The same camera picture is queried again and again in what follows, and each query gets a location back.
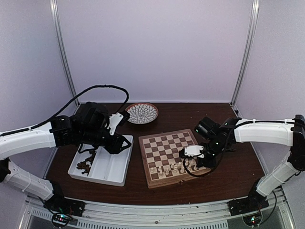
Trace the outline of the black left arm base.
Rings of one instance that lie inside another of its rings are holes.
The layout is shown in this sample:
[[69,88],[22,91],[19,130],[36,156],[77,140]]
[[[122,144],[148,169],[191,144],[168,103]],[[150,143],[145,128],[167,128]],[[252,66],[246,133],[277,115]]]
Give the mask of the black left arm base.
[[73,216],[81,217],[85,208],[85,202],[66,198],[60,186],[53,187],[53,196],[49,200],[41,201],[52,214],[52,225],[59,229],[73,221]]

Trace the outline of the white chess king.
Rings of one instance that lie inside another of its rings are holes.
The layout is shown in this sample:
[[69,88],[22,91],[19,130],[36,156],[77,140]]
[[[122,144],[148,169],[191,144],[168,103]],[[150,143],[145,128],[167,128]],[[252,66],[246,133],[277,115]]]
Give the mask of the white chess king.
[[172,171],[172,173],[173,173],[173,175],[177,175],[177,174],[179,173],[177,164],[175,164],[175,165],[173,166],[173,171]]

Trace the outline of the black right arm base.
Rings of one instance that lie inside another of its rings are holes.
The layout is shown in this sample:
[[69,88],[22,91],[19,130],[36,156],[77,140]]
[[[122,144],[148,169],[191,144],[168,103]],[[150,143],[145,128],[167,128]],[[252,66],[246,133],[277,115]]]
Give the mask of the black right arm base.
[[231,216],[243,215],[244,223],[247,226],[255,227],[262,222],[261,210],[269,207],[269,203],[266,197],[251,190],[247,197],[229,201],[228,207]]

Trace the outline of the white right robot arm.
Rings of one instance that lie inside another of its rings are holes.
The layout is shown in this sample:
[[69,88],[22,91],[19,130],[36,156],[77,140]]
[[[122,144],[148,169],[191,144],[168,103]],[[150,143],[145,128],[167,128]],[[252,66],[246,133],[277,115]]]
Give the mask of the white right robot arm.
[[297,114],[293,119],[276,121],[228,118],[222,125],[205,117],[194,130],[208,140],[201,151],[202,163],[205,167],[210,167],[218,154],[222,153],[228,145],[235,143],[262,142],[290,147],[289,153],[282,162],[254,185],[254,190],[244,200],[247,210],[255,210],[262,204],[264,197],[305,169],[305,118],[303,115]]

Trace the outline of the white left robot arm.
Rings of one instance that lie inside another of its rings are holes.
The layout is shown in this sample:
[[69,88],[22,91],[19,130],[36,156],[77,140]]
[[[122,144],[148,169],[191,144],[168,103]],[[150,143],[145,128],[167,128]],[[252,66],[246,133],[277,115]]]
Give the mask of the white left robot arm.
[[105,107],[87,102],[72,116],[54,116],[43,124],[17,129],[0,135],[0,180],[50,202],[58,212],[69,204],[59,184],[19,168],[10,156],[27,151],[90,145],[94,150],[103,147],[110,154],[118,154],[131,146],[123,135],[116,133],[130,114],[123,110],[109,114]]

